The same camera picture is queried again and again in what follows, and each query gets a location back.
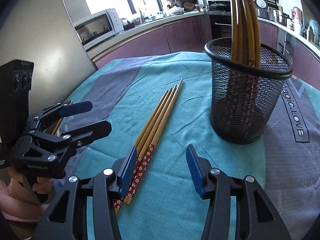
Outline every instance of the mesh cup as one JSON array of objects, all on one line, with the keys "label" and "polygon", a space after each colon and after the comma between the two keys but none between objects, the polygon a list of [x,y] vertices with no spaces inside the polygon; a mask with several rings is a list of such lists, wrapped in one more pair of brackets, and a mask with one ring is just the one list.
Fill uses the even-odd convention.
[{"label": "mesh cup", "polygon": [[275,49],[261,44],[260,69],[231,61],[231,38],[205,45],[212,59],[210,122],[224,140],[247,144],[257,140],[276,105],[292,67]]}]

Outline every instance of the blue gripper pad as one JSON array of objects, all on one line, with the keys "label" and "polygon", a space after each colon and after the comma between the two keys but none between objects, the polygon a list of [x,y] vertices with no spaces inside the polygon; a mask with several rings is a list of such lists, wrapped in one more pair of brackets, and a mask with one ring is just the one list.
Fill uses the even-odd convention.
[{"label": "blue gripper pad", "polygon": [[204,198],[207,174],[212,167],[207,159],[198,157],[192,144],[186,149],[186,159],[196,192]]},{"label": "blue gripper pad", "polygon": [[137,149],[136,147],[132,146],[117,174],[117,184],[119,187],[118,193],[120,197],[124,197],[128,192],[136,161]]},{"label": "blue gripper pad", "polygon": [[90,101],[80,102],[73,105],[64,106],[59,114],[63,117],[68,117],[76,114],[82,114],[91,111],[92,103]]}]

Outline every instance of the purple stripe on tablecloth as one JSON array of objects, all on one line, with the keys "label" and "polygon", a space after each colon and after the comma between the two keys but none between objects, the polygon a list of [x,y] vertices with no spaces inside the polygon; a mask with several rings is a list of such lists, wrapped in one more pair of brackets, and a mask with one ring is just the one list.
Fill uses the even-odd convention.
[{"label": "purple stripe on tablecloth", "polygon": [[[122,60],[109,72],[101,74],[92,89],[81,101],[90,101],[93,108],[90,112],[69,117],[60,128],[66,132],[86,125],[106,120],[113,107],[120,101],[133,82],[136,80],[140,68],[153,57],[137,57]],[[72,176],[86,151],[86,147],[77,150],[77,154],[70,158],[65,167],[66,176],[54,181],[55,190],[58,190]]]}]

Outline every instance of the chopsticks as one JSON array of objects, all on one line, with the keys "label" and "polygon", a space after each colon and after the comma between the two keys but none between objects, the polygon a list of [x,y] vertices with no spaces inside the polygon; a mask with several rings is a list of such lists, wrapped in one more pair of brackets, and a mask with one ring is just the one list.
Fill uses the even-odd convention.
[{"label": "chopsticks", "polygon": [[[68,105],[72,105],[72,103],[73,103],[73,101],[72,101],[72,100],[70,100],[70,101],[68,101],[66,104],[68,104]],[[51,135],[55,135],[55,134],[57,133],[57,130],[59,129],[59,126],[60,126],[60,124],[61,124],[62,120],[63,120],[63,118],[60,118],[60,119],[59,119],[59,121],[57,122],[56,126],[54,127],[54,129],[53,129],[53,131],[52,131]]]},{"label": "chopsticks", "polygon": [[136,187],[143,175],[143,172],[141,172],[141,170],[143,169],[143,171],[145,171],[146,166],[148,165],[148,162],[150,161],[150,158],[152,156],[152,154],[150,153],[150,146],[152,143],[154,143],[154,150],[156,144],[158,143],[158,140],[164,129],[165,123],[170,115],[174,102],[178,96],[180,87],[182,85],[182,81],[183,80],[181,79],[178,87],[174,86],[173,88],[170,88],[169,91],[167,90],[164,93],[160,102],[154,109],[153,113],[151,114],[150,118],[148,119],[147,123],[141,130],[139,136],[137,137],[134,143],[134,146],[137,148],[138,158],[133,172],[132,182],[129,187],[129,191],[127,193],[126,198],[122,198],[120,200],[115,201],[114,207],[116,214],[118,213],[123,202],[131,202],[131,198],[135,193]]},{"label": "chopsticks", "polygon": [[136,188],[142,179],[142,176],[148,166],[148,163],[150,162],[150,159],[154,153],[156,145],[157,145],[157,143],[160,139],[160,136],[164,130],[164,127],[167,123],[167,120],[169,118],[169,115],[171,113],[173,105],[177,99],[180,88],[182,86],[182,82],[183,82],[183,79],[180,80],[178,87],[174,86],[168,101],[166,102],[164,108],[161,111],[159,119],[157,119],[155,126],[153,127],[145,145],[142,148],[141,152],[145,152],[145,155],[144,155],[143,161],[141,162],[141,165],[140,165],[140,167],[139,167],[139,169],[133,179],[133,182],[128,190],[128,193],[124,199],[124,202],[126,204],[130,204],[132,197],[136,192]]},{"label": "chopsticks", "polygon": [[231,0],[231,60],[260,68],[260,31],[253,0]]}]

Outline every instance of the countertop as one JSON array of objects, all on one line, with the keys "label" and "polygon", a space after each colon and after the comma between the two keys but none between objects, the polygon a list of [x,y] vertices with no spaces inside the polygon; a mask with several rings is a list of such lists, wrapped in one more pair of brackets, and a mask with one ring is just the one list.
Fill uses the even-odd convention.
[{"label": "countertop", "polygon": [[[209,15],[231,15],[231,13],[221,13],[221,12],[188,12],[188,13],[184,13],[182,15],[176,15],[176,16],[168,16],[168,17],[164,17],[161,19],[158,19],[156,21],[152,21],[149,23],[145,23],[142,25],[139,25],[131,30],[127,30],[127,31],[123,31],[103,42],[101,42],[100,44],[96,45],[93,48],[90,48],[87,50],[87,54],[89,56],[90,59],[93,59],[94,57],[96,57],[97,55],[99,55],[100,53],[102,53],[103,51],[111,48],[112,46],[116,45],[117,43],[120,43],[121,41],[124,41],[130,37],[133,37],[135,35],[137,35],[138,33],[143,33],[148,31],[149,29],[161,26],[163,24],[172,22],[172,21],[177,21],[180,19],[184,19],[184,18],[188,18],[188,17],[192,17],[192,16],[198,16],[198,15],[204,15],[204,14],[209,14]],[[291,34],[293,37],[295,37],[297,40],[299,40],[301,43],[303,43],[307,48],[309,48],[319,59],[320,59],[320,48],[315,46],[314,44],[312,44],[310,41],[307,41],[305,38],[303,38],[300,35],[297,35],[297,33],[291,31],[290,29],[286,28],[285,26],[278,24],[276,22],[270,21],[270,20],[266,20],[263,18],[258,18],[259,21],[261,22],[265,22],[268,24],[272,24],[277,26],[278,28],[288,32],[289,34]]]},{"label": "countertop", "polygon": [[295,33],[294,31],[288,29],[287,27],[285,27],[279,23],[276,23],[276,22],[273,22],[270,20],[266,20],[263,18],[258,18],[258,20],[261,22],[273,24],[273,25],[277,26],[278,28],[286,31],[287,33],[289,33],[290,35],[295,37],[298,41],[300,41],[302,44],[304,44],[307,48],[309,48],[320,59],[320,48],[317,47],[316,45],[314,45],[313,43],[311,43],[310,41],[307,41],[307,39],[303,38],[300,35],[297,35],[297,33]]}]

